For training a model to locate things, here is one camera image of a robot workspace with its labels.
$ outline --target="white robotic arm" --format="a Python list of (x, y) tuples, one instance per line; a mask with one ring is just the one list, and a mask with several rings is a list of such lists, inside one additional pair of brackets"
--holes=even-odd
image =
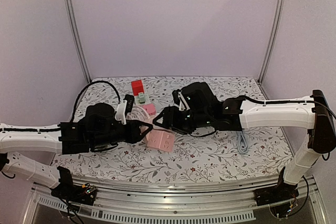
[(311, 96), (290, 100), (258, 101), (242, 95), (218, 101), (205, 82), (195, 82), (175, 90), (173, 98), (179, 107), (165, 107), (153, 123), (181, 134), (191, 134), (196, 128), (206, 126), (217, 131), (242, 131), (261, 126), (307, 129), (300, 149), (280, 172), (278, 184), (255, 190), (257, 205), (298, 196), (297, 183), (305, 172), (321, 155), (336, 147), (332, 119), (336, 116), (320, 90), (314, 90)]
[[(125, 115), (132, 110), (134, 98), (126, 96), (122, 104)], [(118, 120), (113, 107), (98, 103), (89, 106), (79, 122), (43, 127), (0, 124), (0, 171), (17, 174), (45, 185), (58, 198), (93, 205), (96, 187), (76, 186), (71, 172), (63, 167), (47, 166), (23, 156), (18, 151), (47, 151), (62, 154), (98, 152), (114, 148), (118, 142), (136, 143), (152, 130), (152, 125), (138, 120)], [(141, 132), (140, 127), (147, 126)]]

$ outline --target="white table surface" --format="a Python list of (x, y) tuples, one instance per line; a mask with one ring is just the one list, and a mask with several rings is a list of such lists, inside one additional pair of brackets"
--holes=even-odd
[[(172, 91), (192, 82), (205, 81), (219, 100), (241, 94), (264, 99), (253, 78), (244, 77), (121, 77), (97, 78), (110, 81), (121, 98), (132, 94), (131, 81), (141, 79), (159, 113), (173, 105)], [(117, 107), (114, 91), (106, 84), (91, 86), (83, 96), (75, 121), (81, 119), (86, 107), (105, 102)], [(200, 129), (205, 134), (212, 128)], [(236, 132), (220, 132), (203, 138), (176, 134), (173, 152), (146, 148), (143, 142), (120, 143), (104, 153), (56, 155), (53, 165), (61, 165), (75, 175), (146, 183), (220, 182), (277, 174), (292, 158), (283, 132), (278, 127), (246, 130), (247, 154), (238, 153)]]

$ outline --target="white wall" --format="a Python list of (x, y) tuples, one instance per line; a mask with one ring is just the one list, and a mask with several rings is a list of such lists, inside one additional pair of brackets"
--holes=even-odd
[[(67, 121), (85, 85), (64, 0), (0, 0), (0, 122)], [(46, 162), (47, 153), (35, 153)], [(31, 183), (0, 174), (0, 222), (18, 224)]]
[[(271, 98), (293, 98), (321, 89), (336, 111), (336, 0), (285, 0), (264, 87)], [(303, 131), (287, 129), (297, 150)], [(312, 173), (331, 223), (336, 220), (336, 153)]]
[(257, 77), (276, 0), (73, 0), (90, 73)]

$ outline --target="pink box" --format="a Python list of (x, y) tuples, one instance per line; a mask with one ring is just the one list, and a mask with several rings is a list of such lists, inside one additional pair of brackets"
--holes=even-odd
[(153, 103), (141, 105), (149, 115), (156, 115), (156, 109)]
[(173, 150), (175, 135), (167, 131), (152, 130), (146, 136), (147, 147), (165, 152)]

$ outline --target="red cube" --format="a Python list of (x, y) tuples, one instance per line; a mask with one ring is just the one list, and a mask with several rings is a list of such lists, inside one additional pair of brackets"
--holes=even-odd
[(142, 85), (142, 81), (138, 80), (138, 81), (132, 81), (131, 82), (132, 85), (132, 90), (133, 90), (133, 95), (136, 97), (139, 93), (144, 93), (144, 89), (143, 89), (143, 85)]

